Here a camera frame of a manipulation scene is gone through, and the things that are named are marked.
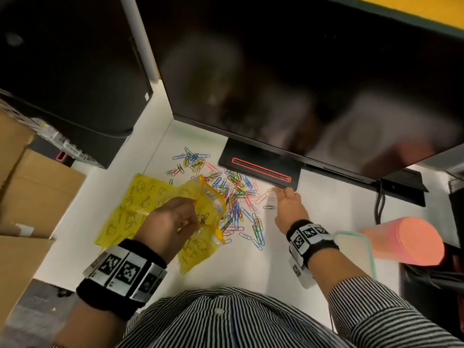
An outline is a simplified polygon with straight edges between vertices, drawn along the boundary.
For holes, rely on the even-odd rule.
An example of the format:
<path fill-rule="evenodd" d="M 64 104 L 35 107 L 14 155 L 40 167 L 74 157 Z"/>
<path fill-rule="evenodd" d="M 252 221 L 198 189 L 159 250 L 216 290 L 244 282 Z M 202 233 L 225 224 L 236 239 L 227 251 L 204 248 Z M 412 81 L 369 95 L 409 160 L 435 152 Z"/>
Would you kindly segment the large black monitor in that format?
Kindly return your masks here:
<path fill-rule="evenodd" d="M 464 31 L 361 0 L 135 0 L 173 117 L 364 181 L 464 145 Z"/>

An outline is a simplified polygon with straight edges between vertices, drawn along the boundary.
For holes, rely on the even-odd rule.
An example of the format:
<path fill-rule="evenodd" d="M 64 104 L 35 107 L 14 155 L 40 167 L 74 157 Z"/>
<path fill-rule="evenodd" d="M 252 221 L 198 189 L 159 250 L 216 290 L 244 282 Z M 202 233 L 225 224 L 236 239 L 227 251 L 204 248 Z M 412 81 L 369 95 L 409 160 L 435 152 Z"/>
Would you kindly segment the brown cardboard box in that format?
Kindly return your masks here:
<path fill-rule="evenodd" d="M 86 176 L 26 149 L 0 199 L 0 236 L 50 239 Z"/>
<path fill-rule="evenodd" d="M 0 110 L 0 190 L 35 133 Z"/>
<path fill-rule="evenodd" d="M 0 235 L 0 333 L 54 242 Z"/>

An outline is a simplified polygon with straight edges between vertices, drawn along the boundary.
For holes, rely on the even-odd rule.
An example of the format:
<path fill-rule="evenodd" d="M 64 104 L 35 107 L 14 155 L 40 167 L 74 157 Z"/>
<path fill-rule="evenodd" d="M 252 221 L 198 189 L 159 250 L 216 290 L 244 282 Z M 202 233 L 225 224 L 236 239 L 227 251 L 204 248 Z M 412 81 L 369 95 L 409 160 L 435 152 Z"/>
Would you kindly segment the black marker wristband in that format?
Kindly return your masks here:
<path fill-rule="evenodd" d="M 339 246 L 321 225 L 309 220 L 294 222 L 286 234 L 289 244 L 289 265 L 296 275 L 300 285 L 308 290 L 316 281 L 312 275 L 308 262 L 316 252 L 324 249 L 340 250 Z"/>
<path fill-rule="evenodd" d="M 148 246 L 125 239 L 86 269 L 76 293 L 90 307 L 129 321 L 152 298 L 166 268 L 166 262 Z"/>

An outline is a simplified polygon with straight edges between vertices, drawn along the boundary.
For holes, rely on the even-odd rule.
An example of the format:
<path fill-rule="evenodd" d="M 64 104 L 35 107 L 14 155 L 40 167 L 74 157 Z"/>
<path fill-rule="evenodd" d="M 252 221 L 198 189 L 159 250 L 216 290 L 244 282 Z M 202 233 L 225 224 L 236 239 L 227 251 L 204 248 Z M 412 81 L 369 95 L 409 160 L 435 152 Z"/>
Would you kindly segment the black computer tower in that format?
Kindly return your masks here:
<path fill-rule="evenodd" d="M 0 102 L 107 169 L 153 95 L 121 0 L 0 0 Z"/>

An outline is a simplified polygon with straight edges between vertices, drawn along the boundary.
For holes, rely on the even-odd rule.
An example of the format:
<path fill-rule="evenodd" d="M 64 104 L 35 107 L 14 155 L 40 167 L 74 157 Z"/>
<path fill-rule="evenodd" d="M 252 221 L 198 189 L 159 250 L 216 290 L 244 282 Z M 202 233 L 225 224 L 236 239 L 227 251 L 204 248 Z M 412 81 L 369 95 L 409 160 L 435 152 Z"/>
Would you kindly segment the clear container with teal rim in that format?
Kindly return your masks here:
<path fill-rule="evenodd" d="M 362 233 L 336 232 L 333 234 L 340 251 L 373 279 L 377 279 L 370 241 Z"/>

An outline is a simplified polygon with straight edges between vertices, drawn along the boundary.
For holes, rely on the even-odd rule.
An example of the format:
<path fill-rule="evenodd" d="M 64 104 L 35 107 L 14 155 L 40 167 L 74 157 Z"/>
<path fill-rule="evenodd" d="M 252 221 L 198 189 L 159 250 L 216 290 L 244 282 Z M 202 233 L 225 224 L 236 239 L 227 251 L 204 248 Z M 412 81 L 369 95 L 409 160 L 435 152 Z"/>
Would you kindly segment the pile of coloured paper clips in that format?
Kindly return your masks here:
<path fill-rule="evenodd" d="M 179 174 L 191 173 L 193 179 L 198 175 L 218 192 L 224 199 L 224 215 L 218 222 L 218 229 L 226 244 L 232 241 L 232 236 L 250 242 L 259 251 L 264 250 L 264 211 L 275 210 L 273 187 L 260 188 L 256 179 L 225 167 L 214 165 L 211 155 L 200 153 L 184 147 L 183 153 L 172 157 L 175 167 L 165 171 L 166 175 L 174 177 Z"/>

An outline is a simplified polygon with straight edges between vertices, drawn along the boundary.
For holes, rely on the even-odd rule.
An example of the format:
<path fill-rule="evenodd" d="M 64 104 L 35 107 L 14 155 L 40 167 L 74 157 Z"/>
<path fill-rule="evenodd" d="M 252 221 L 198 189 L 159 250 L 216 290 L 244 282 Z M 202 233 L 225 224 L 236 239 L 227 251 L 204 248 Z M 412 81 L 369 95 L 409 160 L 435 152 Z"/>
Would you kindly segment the person's right hand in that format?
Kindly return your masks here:
<path fill-rule="evenodd" d="M 295 192 L 295 199 L 277 200 L 275 224 L 282 234 L 287 235 L 291 226 L 298 221 L 309 221 L 309 214 L 301 202 L 301 196 Z"/>

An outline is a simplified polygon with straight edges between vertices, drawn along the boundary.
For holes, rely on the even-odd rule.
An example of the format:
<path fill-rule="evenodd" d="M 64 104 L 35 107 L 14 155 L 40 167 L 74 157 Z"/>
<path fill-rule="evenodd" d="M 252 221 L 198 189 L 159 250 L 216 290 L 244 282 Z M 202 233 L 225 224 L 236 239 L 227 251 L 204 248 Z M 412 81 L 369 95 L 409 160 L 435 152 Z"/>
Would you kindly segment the pink cylindrical tumbler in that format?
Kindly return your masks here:
<path fill-rule="evenodd" d="M 439 265 L 444 242 L 429 222 L 401 217 L 360 231 L 370 241 L 375 258 L 418 266 Z"/>

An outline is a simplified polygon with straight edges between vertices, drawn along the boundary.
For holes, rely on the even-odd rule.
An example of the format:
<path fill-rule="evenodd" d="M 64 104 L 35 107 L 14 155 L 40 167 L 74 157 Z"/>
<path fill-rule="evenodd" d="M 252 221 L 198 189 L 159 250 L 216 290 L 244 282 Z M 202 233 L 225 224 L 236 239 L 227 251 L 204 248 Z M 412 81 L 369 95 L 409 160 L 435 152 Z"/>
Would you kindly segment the yellow printed zip bag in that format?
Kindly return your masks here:
<path fill-rule="evenodd" d="M 137 174 L 119 205 L 101 228 L 95 244 L 102 248 L 132 239 L 148 214 L 175 197 L 197 199 L 200 183 L 190 180 L 175 187 L 167 182 Z"/>
<path fill-rule="evenodd" d="M 196 265 L 211 257 L 225 244 L 219 222 L 226 212 L 224 197 L 208 184 L 203 175 L 178 187 L 179 195 L 194 201 L 199 228 L 177 254 L 179 273 L 185 275 Z"/>

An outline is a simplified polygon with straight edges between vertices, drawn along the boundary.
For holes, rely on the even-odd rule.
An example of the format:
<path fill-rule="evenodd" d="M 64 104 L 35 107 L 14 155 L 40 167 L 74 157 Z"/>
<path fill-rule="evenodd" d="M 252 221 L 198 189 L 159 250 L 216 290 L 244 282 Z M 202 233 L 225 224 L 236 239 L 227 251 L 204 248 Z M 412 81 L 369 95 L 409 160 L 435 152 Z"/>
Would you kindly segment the black white striped shirt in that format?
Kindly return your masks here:
<path fill-rule="evenodd" d="M 342 281 L 328 304 L 337 333 L 260 293 L 185 291 L 141 311 L 114 348 L 464 348 L 370 277 Z"/>

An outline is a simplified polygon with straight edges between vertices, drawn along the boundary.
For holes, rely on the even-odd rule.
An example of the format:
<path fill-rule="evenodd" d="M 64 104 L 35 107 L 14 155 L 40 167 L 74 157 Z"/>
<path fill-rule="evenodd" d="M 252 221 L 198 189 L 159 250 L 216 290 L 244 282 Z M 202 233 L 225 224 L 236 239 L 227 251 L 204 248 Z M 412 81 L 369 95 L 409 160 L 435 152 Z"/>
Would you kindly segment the person's right forearm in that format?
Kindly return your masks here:
<path fill-rule="evenodd" d="M 340 282 L 349 278 L 369 277 L 342 252 L 334 248 L 317 251 L 308 260 L 307 267 L 327 300 L 332 289 Z"/>

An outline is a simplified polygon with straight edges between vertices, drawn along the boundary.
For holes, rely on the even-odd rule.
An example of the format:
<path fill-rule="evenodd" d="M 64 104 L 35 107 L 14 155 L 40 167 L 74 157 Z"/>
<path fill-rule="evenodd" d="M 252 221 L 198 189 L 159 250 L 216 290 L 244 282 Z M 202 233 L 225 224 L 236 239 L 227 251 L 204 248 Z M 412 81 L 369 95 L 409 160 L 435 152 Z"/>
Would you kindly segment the person's left forearm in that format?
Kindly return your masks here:
<path fill-rule="evenodd" d="M 78 299 L 52 344 L 65 348 L 113 348 L 122 340 L 127 323 L 112 312 L 97 310 Z"/>

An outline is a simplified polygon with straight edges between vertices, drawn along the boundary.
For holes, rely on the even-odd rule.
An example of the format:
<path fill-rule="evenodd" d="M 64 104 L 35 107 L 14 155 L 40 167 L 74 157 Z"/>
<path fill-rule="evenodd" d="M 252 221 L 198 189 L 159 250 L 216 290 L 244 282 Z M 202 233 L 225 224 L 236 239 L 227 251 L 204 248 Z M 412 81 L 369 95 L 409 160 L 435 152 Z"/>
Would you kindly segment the person's left hand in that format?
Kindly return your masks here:
<path fill-rule="evenodd" d="M 133 240 L 148 246 L 166 264 L 169 264 L 196 232 L 174 229 L 173 199 L 171 199 L 146 217 Z"/>

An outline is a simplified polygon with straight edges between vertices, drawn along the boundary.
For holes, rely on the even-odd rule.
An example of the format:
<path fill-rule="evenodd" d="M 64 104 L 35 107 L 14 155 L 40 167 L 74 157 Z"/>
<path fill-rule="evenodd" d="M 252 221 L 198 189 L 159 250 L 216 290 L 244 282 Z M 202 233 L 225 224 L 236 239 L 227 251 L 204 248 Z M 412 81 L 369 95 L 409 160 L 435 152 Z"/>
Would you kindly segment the black monitor stand base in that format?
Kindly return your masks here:
<path fill-rule="evenodd" d="M 298 189 L 304 163 L 238 140 L 228 139 L 218 164 L 281 188 Z"/>

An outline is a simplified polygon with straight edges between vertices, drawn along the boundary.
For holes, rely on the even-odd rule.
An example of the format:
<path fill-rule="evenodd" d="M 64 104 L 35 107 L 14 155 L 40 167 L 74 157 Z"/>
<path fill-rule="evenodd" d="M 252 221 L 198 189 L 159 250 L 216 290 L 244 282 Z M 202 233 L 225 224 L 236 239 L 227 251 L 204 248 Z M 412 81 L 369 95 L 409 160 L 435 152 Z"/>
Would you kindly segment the black device box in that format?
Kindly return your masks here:
<path fill-rule="evenodd" d="M 386 196 L 426 207 L 425 194 L 429 191 L 424 185 L 421 172 L 405 168 L 376 182 Z"/>

